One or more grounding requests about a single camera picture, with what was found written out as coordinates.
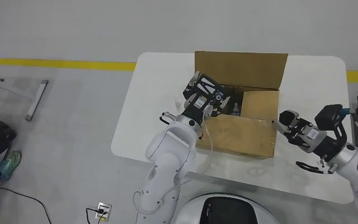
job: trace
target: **electrical cable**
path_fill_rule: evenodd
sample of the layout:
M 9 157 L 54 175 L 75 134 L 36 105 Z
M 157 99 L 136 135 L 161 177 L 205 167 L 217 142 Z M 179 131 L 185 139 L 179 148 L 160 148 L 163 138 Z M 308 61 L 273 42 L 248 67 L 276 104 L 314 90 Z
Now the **electrical cable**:
M 161 201 L 162 201 L 163 203 L 162 203 L 162 204 L 159 204 L 159 206 L 157 207 L 157 209 L 154 210 L 154 211 L 149 212 L 149 211 L 143 211 L 143 210 L 141 210 L 141 209 L 139 208 L 139 206 L 137 206 L 137 204 L 136 204 L 136 202 L 135 202 L 135 195 L 136 195 L 137 193 L 139 193 L 140 195 L 142 195 L 142 194 L 141 194 L 141 192 L 139 192 L 139 191 L 134 192 L 134 194 L 133 194 L 133 204 L 134 204 L 136 210 L 137 210 L 139 213 L 141 213 L 141 214 L 147 214 L 147 215 L 148 215 L 148 214 L 153 214 L 154 212 L 156 212 L 156 211 L 164 204 L 164 197 L 165 197 L 169 192 L 171 192 L 172 190 L 174 190 L 174 189 L 176 189 L 176 188 L 178 188 L 178 187 L 180 187 L 180 186 L 182 186 L 182 185 L 184 185 L 184 184 L 187 184 L 188 182 L 190 182 L 190 181 L 192 181 L 192 180 L 198 178 L 199 176 L 203 175 L 203 174 L 209 169 L 209 167 L 211 166 L 211 161 L 212 161 L 212 159 L 213 159 L 213 140 L 211 139 L 211 136 L 210 136 L 208 127 L 206 126 L 206 123 L 205 123 L 205 120 L 204 120 L 205 112 L 206 112 L 206 110 L 205 110 L 204 113 L 202 114 L 202 121 L 203 121 L 203 123 L 204 123 L 205 131 L 206 131 L 206 133 L 208 134 L 208 137 L 209 137 L 209 140 L 210 140 L 210 145 L 211 145 L 211 154 L 210 154 L 209 164 L 207 165 L 207 167 L 206 167 L 202 172 L 198 173 L 198 174 L 197 174 L 196 176 L 194 176 L 193 178 L 190 178 L 190 179 L 184 181 L 183 183 L 178 184 L 178 185 L 173 186 L 172 188 L 170 188 L 170 189 L 163 195 L 163 197 L 161 198 Z
M 101 222 L 101 219 L 102 219 L 102 217 L 103 217 L 105 214 L 107 214 L 107 212 L 102 213 L 102 215 L 101 215 L 100 219 L 98 220 L 98 223 L 97 223 L 97 224 L 99 224 L 99 223 Z
M 104 212 L 104 210 L 103 210 L 102 208 L 100 208 L 100 209 L 98 209 L 98 210 L 95 210 L 95 209 L 92 209 L 92 208 L 86 208 L 86 217 L 87 217 L 87 223 L 88 223 L 88 224 L 91 224 L 91 223 L 90 223 L 90 220 L 88 219 L 88 210 L 97 212 L 97 213 L 99 213 L 99 214 L 107 213 L 107 212 Z
M 23 196 L 23 197 L 25 197 L 25 198 L 30 198 L 30 199 L 32 199 L 32 200 L 35 200 L 35 201 L 39 202 L 39 203 L 42 205 L 42 207 L 44 208 L 44 210 L 45 210 L 45 213 L 46 213 L 46 216 L 47 216 L 47 219 L 48 219 L 49 223 L 52 224 L 51 219 L 50 219 L 50 216 L 49 216 L 49 214 L 48 214 L 48 212 L 47 212 L 47 209 L 46 209 L 45 205 L 44 205 L 42 202 L 40 202 L 40 201 L 37 200 L 36 198 L 30 197 L 30 196 L 27 196 L 27 195 L 24 195 L 24 194 L 20 194 L 20 193 L 18 193 L 18 192 L 15 192 L 15 191 L 10 190 L 10 189 L 7 189 L 7 188 L 0 188 L 0 189 L 2 189 L 2 190 L 8 190 L 9 192 L 12 192 L 12 193 L 14 193 L 14 194 Z

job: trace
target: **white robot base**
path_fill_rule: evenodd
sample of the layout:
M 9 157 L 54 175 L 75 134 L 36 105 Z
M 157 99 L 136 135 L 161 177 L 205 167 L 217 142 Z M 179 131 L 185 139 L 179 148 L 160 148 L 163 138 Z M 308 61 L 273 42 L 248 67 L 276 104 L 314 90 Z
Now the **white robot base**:
M 186 203 L 179 211 L 174 224 L 279 224 L 263 206 L 238 196 L 211 193 Z

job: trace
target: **robotic arm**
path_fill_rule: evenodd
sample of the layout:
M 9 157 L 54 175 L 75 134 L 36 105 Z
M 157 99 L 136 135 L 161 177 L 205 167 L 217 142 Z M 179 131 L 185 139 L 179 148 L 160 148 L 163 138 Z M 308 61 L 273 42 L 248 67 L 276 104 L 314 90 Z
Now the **robotic arm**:
M 303 162 L 296 162 L 300 168 L 317 174 L 333 174 L 337 172 L 350 183 L 358 208 L 358 148 L 347 142 L 347 135 L 342 121 L 346 115 L 352 114 L 355 123 L 357 110 L 343 109 L 342 105 L 327 105 L 314 118 L 317 126 L 299 117 L 297 112 L 286 110 L 274 120 L 275 128 L 283 134 L 289 143 L 298 146 L 306 153 L 316 154 L 322 167 L 327 171 Z M 333 131 L 336 139 L 327 135 Z
M 160 120 L 168 127 L 158 133 L 145 152 L 153 167 L 145 178 L 137 223 L 170 223 L 180 194 L 181 179 L 195 160 L 195 144 L 202 137 L 205 118 L 218 116 L 230 97 L 223 86 L 196 72 L 183 92 L 185 111 L 178 116 L 163 113 Z

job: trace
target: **box flap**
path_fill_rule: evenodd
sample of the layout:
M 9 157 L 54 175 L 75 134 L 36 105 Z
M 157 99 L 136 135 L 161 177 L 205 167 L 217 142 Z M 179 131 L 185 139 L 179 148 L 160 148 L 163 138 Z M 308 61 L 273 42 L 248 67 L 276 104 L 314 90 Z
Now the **box flap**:
M 206 121 L 215 151 L 245 154 L 256 157 L 273 157 L 276 130 L 270 120 L 256 120 L 221 114 Z M 210 149 L 206 133 L 196 147 Z
M 241 116 L 261 120 L 275 120 L 277 119 L 278 108 L 278 91 L 245 92 L 242 100 Z
M 195 52 L 195 70 L 223 85 L 278 90 L 288 54 Z

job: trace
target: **sneaker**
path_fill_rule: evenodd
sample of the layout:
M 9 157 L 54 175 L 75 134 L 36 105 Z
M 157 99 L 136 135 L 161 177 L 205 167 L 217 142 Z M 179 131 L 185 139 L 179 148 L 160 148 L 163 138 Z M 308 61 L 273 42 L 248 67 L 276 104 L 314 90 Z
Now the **sneaker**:
M 13 171 L 21 162 L 21 152 L 12 151 L 7 159 L 0 163 L 0 181 L 10 179 Z

